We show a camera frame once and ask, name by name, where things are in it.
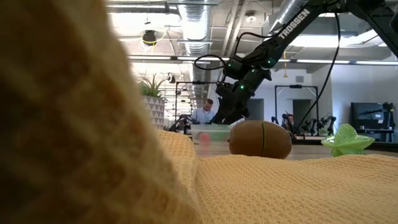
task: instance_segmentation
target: black robotic arm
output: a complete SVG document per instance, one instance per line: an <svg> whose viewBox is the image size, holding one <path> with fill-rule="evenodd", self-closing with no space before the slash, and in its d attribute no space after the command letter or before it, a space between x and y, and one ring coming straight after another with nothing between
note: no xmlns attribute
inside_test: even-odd
<svg viewBox="0 0 398 224"><path fill-rule="evenodd" d="M392 52L398 56L398 34L392 27L394 13L385 0L309 0L281 30L264 41L244 58L232 56L226 63L224 76L217 84L220 107L212 122L231 124L248 117L248 100L264 79L272 80L270 68L275 66L286 47L320 14L351 12L367 21ZM236 82L226 83L226 77Z"/></svg>

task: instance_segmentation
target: green star-shaped toy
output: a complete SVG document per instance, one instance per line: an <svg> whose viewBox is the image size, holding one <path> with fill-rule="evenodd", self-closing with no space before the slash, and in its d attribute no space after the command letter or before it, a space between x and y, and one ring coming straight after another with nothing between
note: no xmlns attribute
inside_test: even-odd
<svg viewBox="0 0 398 224"><path fill-rule="evenodd" d="M349 154L365 155L363 150L373 142L374 138L357 135L349 124L341 125L335 136L328 136L321 141L324 146L331 148L333 157Z"/></svg>

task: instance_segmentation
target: white geometric planter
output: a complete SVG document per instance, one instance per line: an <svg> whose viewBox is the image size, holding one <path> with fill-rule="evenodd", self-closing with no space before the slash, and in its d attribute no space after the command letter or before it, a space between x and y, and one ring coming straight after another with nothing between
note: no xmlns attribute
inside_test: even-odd
<svg viewBox="0 0 398 224"><path fill-rule="evenodd" d="M152 125L156 129L163 129L164 100L152 96L143 96L143 97L144 97L144 104L148 111Z"/></svg>

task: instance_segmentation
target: man in blue shirt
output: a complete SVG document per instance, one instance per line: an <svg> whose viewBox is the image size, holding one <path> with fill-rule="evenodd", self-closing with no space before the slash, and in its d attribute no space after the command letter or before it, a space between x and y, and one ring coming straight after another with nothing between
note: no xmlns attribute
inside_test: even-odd
<svg viewBox="0 0 398 224"><path fill-rule="evenodd" d="M200 124L206 124L213 119L215 113L211 110L213 106L213 100L207 99L205 105L202 108L198 108L193 111L191 118L197 120Z"/></svg>

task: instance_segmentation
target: clear plastic container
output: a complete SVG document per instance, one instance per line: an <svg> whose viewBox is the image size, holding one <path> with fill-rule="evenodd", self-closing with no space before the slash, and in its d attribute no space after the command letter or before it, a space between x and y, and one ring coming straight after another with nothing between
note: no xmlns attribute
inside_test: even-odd
<svg viewBox="0 0 398 224"><path fill-rule="evenodd" d="M208 134L210 144L227 144L232 126L226 124L192 124L192 141L200 143L200 136Z"/></svg>

